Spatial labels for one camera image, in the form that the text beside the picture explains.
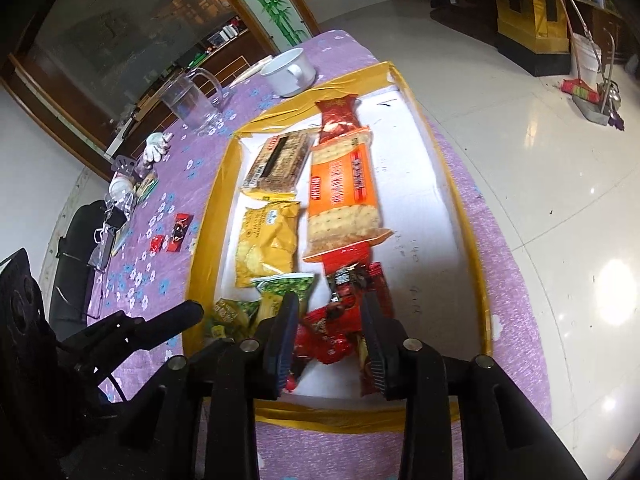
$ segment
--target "purple cloth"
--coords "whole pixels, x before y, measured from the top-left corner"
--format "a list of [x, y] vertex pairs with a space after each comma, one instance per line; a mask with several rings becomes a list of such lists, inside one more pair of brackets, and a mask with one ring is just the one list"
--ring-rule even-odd
[[[341, 30], [321, 34], [303, 46], [318, 69], [316, 84], [378, 62], [369, 50]], [[190, 248], [194, 248], [228, 138], [236, 128], [282, 100], [273, 95], [268, 83], [259, 75], [228, 92], [221, 118], [209, 136], [197, 137], [177, 123], [169, 128], [175, 136], [170, 154], [156, 165], [158, 186], [133, 213], [131, 234], [111, 261], [106, 277], [96, 278], [90, 314], [104, 317], [124, 310], [130, 316], [149, 319], [184, 299]], [[551, 402], [546, 363], [524, 280], [464, 163], [440, 133], [436, 131], [435, 136], [476, 234], [494, 318], [494, 357], [549, 419]], [[182, 250], [179, 253], [161, 251], [151, 256], [148, 251], [151, 237], [169, 235], [175, 214], [179, 212], [193, 214]], [[181, 352], [180, 336], [177, 336], [150, 352], [136, 352], [114, 376], [130, 398], [166, 359]], [[109, 383], [105, 391], [111, 400], [118, 400]], [[454, 424], [452, 431], [454, 477], [461, 479], [460, 425]], [[401, 434], [323, 434], [271, 424], [257, 424], [256, 432], [263, 462], [262, 480], [385, 480], [395, 478], [398, 472]]]

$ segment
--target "glass mug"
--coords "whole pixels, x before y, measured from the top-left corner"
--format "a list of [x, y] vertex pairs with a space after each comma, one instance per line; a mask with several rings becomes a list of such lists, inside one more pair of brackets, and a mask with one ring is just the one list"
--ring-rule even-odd
[[[213, 98], [207, 98], [193, 82], [197, 75], [203, 75], [211, 81], [216, 89]], [[202, 135], [213, 127], [212, 122], [222, 107], [222, 86], [211, 72], [193, 68], [165, 83], [160, 98], [184, 124]]]

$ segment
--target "broom handle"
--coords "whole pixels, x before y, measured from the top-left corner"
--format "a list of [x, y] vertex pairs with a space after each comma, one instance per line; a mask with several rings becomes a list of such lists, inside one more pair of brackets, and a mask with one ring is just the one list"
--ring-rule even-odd
[[596, 50], [596, 45], [595, 42], [593, 41], [593, 36], [591, 35], [591, 32], [589, 31], [589, 27], [587, 27], [587, 24], [584, 22], [584, 18], [582, 17], [580, 10], [578, 9], [578, 6], [575, 4], [574, 0], [569, 0], [572, 4], [572, 6], [574, 6], [575, 12], [578, 14], [578, 18], [580, 19], [580, 22], [582, 23], [582, 28], [584, 29], [584, 33], [587, 36], [588, 40], [591, 43], [591, 48], [593, 49], [593, 53], [596, 56], [596, 61], [598, 62], [598, 71], [600, 72], [600, 75], [602, 76], [602, 82], [606, 83], [607, 80], [604, 76], [604, 70], [602, 69], [602, 63], [600, 62], [600, 56], [598, 56], [598, 51]]
[[582, 74], [580, 74], [580, 58], [578, 57], [578, 47], [575, 44], [574, 39], [574, 28], [571, 26], [571, 20], [569, 19], [569, 12], [566, 10], [566, 5], [564, 0], [560, 0], [560, 4], [564, 9], [564, 15], [566, 16], [566, 24], [569, 26], [569, 34], [571, 35], [571, 45], [574, 48], [574, 56], [575, 56], [575, 69], [578, 72], [578, 79], [582, 81]]

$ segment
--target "silver bolt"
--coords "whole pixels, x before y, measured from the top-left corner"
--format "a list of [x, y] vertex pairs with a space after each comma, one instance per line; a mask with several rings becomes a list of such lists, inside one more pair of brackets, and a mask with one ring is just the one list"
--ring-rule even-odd
[[407, 350], [417, 352], [420, 348], [422, 348], [422, 341], [410, 337], [409, 339], [405, 339], [404, 341], [402, 341], [402, 346], [404, 346]]
[[488, 355], [479, 355], [476, 357], [476, 364], [481, 368], [491, 368], [495, 365], [495, 361], [491, 359]]
[[167, 366], [169, 367], [169, 370], [182, 370], [186, 364], [187, 358], [184, 355], [175, 355], [169, 359]]
[[240, 349], [243, 352], [255, 352], [259, 346], [260, 343], [258, 343], [255, 339], [245, 339], [240, 343]]

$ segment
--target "white bucket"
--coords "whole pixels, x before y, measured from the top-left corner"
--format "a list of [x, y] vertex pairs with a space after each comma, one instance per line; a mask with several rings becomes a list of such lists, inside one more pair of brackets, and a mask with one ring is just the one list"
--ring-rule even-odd
[[[580, 75], [582, 80], [587, 83], [593, 90], [597, 90], [598, 87], [598, 59], [593, 52], [591, 42], [574, 32], [574, 44], [572, 45], [571, 53], [571, 79], [578, 77], [578, 70], [575, 66], [575, 53], [578, 52], [578, 60], [580, 61]], [[599, 46], [596, 45], [596, 52], [598, 57], [602, 59], [602, 51]]]

